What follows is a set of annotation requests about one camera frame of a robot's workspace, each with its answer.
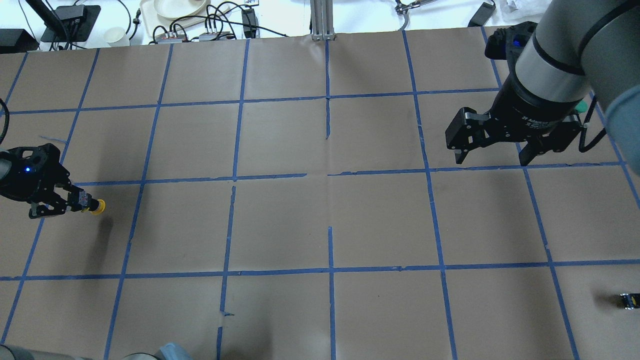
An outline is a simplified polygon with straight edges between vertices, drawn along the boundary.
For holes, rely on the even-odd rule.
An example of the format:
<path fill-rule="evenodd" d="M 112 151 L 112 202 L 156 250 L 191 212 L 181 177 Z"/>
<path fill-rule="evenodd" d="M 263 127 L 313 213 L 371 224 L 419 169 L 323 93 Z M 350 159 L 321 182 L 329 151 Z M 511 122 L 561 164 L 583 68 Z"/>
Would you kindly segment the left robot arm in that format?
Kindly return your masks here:
<path fill-rule="evenodd" d="M 52 143 L 18 146 L 1 152 L 1 196 L 30 206 L 29 218 L 94 211 L 100 202 L 70 180 Z"/>

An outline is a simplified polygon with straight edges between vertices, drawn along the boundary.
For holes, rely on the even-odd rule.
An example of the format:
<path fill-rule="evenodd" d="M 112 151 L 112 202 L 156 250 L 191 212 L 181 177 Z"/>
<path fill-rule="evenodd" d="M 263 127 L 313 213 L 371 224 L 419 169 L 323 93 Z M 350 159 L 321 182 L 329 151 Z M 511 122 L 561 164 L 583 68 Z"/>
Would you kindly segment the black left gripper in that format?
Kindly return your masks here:
<path fill-rule="evenodd" d="M 32 220 L 86 210 L 86 191 L 70 182 L 69 172 L 60 164 L 60 156 L 59 148 L 52 143 L 3 150 L 1 196 L 30 205 Z M 55 187 L 67 193 L 66 199 Z"/>

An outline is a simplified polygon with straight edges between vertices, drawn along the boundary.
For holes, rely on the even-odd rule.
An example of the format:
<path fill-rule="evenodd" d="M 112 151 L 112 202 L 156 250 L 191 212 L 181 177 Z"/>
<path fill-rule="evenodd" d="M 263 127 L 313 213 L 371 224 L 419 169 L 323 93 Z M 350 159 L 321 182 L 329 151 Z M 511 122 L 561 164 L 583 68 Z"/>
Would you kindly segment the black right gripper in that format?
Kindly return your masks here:
<path fill-rule="evenodd" d="M 508 75 L 489 110 L 459 109 L 445 130 L 446 148 L 461 165 L 477 148 L 525 142 L 519 165 L 526 167 L 541 154 L 565 151 L 578 137 L 583 124 L 575 107 L 589 91 L 589 86 L 580 89 L 578 98 L 569 102 L 550 101 L 525 89 L 516 75 Z"/>

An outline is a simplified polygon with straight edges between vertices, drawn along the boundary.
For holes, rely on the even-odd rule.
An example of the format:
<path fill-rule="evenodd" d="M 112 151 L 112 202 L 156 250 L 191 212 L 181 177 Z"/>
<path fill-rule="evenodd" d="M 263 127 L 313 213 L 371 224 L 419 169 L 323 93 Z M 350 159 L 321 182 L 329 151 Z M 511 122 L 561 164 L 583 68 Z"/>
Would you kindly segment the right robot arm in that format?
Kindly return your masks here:
<path fill-rule="evenodd" d="M 445 131 L 446 148 L 462 164 L 468 153 L 523 142 L 519 164 L 560 153 L 585 132 L 578 104 L 593 92 L 605 113 L 599 141 L 615 141 L 639 172 L 639 2 L 553 0 L 538 23 L 496 30 L 484 55 L 505 60 L 509 75 L 491 107 L 462 107 Z"/>

